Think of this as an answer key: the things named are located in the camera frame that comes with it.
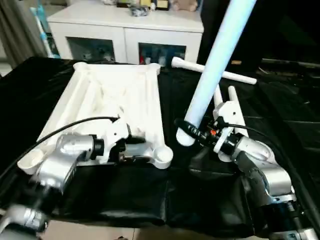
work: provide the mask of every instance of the floor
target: floor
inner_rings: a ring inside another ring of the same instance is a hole
[[[87,226],[77,223],[51,221],[43,240],[216,240],[204,234],[189,230],[171,229],[169,227],[120,228],[106,226]],[[246,240],[262,240],[256,236]]]
[[[2,77],[7,75],[12,70],[8,63],[0,62],[0,74]]]

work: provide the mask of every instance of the curtain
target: curtain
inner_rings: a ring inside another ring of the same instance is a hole
[[[30,57],[47,56],[35,17],[23,1],[0,0],[0,38],[12,68]]]

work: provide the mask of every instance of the light blue tube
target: light blue tube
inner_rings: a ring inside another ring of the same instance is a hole
[[[231,0],[215,38],[204,71],[194,92],[184,120],[198,127],[220,82],[223,72],[234,52],[256,0]],[[195,140],[181,128],[176,133],[177,141],[191,146]]]

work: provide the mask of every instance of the cabinet door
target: cabinet door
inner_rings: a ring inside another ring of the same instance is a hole
[[[125,28],[130,64],[159,63],[170,66],[173,57],[196,62],[202,33]]]
[[[122,27],[57,22],[49,25],[63,59],[127,62]]]

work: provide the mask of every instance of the table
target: table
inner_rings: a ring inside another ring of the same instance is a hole
[[[33,57],[0,81],[0,174],[37,139],[75,62]],[[319,86],[247,75],[258,77],[258,84],[223,79],[222,95],[227,96],[228,85],[234,85],[246,124],[267,133],[286,152],[291,162],[277,160],[290,173],[305,213],[314,220],[320,207],[320,111],[315,102]],[[183,69],[162,71],[158,77],[165,140],[174,152],[169,169],[79,167],[53,217],[131,228],[168,225],[215,237],[244,238],[258,233],[261,215],[251,204],[235,166],[219,161],[213,153],[198,160],[194,157],[201,149],[198,145],[187,148],[176,141],[174,119],[184,116],[199,78],[199,73]],[[254,132],[249,135],[268,144]],[[11,168],[0,179],[0,207],[6,208],[28,179],[16,166]]]

